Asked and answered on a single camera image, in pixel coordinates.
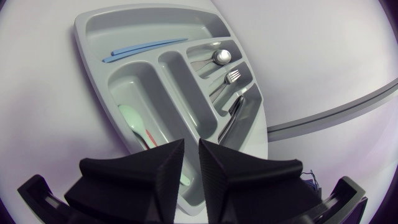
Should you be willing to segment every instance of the metal spoon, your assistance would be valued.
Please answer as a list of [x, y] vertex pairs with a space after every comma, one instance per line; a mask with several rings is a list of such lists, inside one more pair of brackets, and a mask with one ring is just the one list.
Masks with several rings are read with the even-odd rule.
[[202, 60], [202, 61], [197, 61], [197, 62], [192, 62], [191, 66], [195, 71], [203, 68], [205, 65], [207, 65], [210, 62], [214, 62], [217, 65], [226, 65], [231, 61], [231, 53], [227, 50], [216, 50], [213, 53], [213, 56], [211, 59], [208, 60]]

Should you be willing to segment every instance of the tray compartment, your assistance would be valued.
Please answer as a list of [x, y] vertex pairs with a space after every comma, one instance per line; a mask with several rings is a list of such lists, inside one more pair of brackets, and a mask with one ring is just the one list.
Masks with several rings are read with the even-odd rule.
[[157, 40], [229, 36], [216, 14], [171, 7], [109, 11], [94, 15], [86, 24], [88, 45], [99, 60], [112, 50]]
[[[226, 116], [227, 111], [223, 110], [223, 107], [225, 103], [228, 102], [228, 100], [236, 93], [236, 92], [241, 92], [238, 95], [241, 95], [243, 92], [247, 90], [248, 85], [253, 81], [253, 76], [250, 72], [250, 69], [248, 65], [243, 62], [240, 63], [239, 65], [233, 67], [230, 71], [235, 71], [239, 70], [239, 73], [241, 76], [232, 84], [227, 85], [225, 89], [221, 92], [221, 94], [217, 97], [217, 99], [214, 101], [214, 107], [216, 108], [218, 114], [220, 116]], [[208, 94], [212, 93], [217, 87], [222, 85], [225, 81], [225, 75], [227, 74], [224, 73], [222, 76], [218, 77], [209, 87], [209, 92]]]
[[253, 85], [243, 96], [244, 101], [236, 121], [232, 124], [224, 141], [221, 142], [221, 145], [237, 151], [250, 135], [250, 130], [262, 104], [262, 97], [257, 85]]
[[196, 74], [191, 73], [178, 52], [162, 54], [159, 63], [199, 136], [204, 139], [210, 137], [217, 128], [217, 120], [195, 80]]
[[[233, 40], [215, 41], [210, 42], [209, 44], [202, 44], [199, 46], [190, 47], [187, 50], [187, 56], [190, 62], [208, 60], [212, 58], [213, 53], [219, 49], [225, 49], [231, 53], [230, 63], [242, 58], [242, 53], [239, 51], [238, 46]], [[203, 68], [199, 69], [197, 71], [197, 74], [199, 75], [199, 77], [206, 79], [209, 77], [209, 75], [222, 67], [222, 65], [217, 65], [216, 63], [209, 63]]]

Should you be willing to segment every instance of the wire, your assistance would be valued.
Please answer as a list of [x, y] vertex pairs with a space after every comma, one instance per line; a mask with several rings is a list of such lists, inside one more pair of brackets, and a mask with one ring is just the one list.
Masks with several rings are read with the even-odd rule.
[[318, 184], [318, 181], [317, 181], [317, 179], [315, 178], [315, 174], [312, 172], [312, 170], [310, 170], [311, 172], [302, 172], [301, 174], [310, 174], [310, 175], [312, 175], [312, 178], [313, 178], [313, 181], [314, 181], [314, 183], [315, 183], [315, 189], [318, 191], [319, 190], [319, 184]]

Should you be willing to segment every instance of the cutlery tray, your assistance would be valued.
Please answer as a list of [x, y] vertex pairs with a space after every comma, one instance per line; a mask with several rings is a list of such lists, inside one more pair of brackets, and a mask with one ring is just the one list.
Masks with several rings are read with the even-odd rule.
[[[80, 14], [75, 21], [75, 36], [96, 94], [132, 153], [143, 148], [119, 112], [121, 104], [133, 107], [142, 116], [157, 145], [184, 138], [182, 172], [191, 184], [180, 184], [178, 205], [189, 215], [200, 213], [205, 197], [198, 140], [219, 143], [218, 136], [231, 119], [228, 110], [243, 95], [236, 121], [223, 141], [225, 146], [241, 150], [262, 110], [262, 95], [248, 59], [225, 20], [215, 7], [116, 6]], [[184, 37], [188, 40], [102, 62], [116, 49]], [[209, 63], [197, 72], [193, 70], [191, 62], [209, 59], [218, 49], [231, 53], [230, 63]], [[210, 93], [236, 69], [241, 77], [212, 103]]]

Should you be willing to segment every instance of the white tabletop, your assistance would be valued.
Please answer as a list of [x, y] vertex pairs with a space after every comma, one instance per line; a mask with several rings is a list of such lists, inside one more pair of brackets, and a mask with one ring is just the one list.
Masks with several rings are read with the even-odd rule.
[[[135, 2], [146, 1], [9, 0], [0, 11], [0, 197], [16, 223], [39, 222], [17, 193], [33, 175], [64, 200], [81, 177], [81, 159], [129, 154], [86, 75], [73, 22], [86, 11]], [[266, 158], [265, 142], [262, 113], [243, 152]], [[205, 210], [196, 217], [176, 211], [179, 223], [206, 220]]]

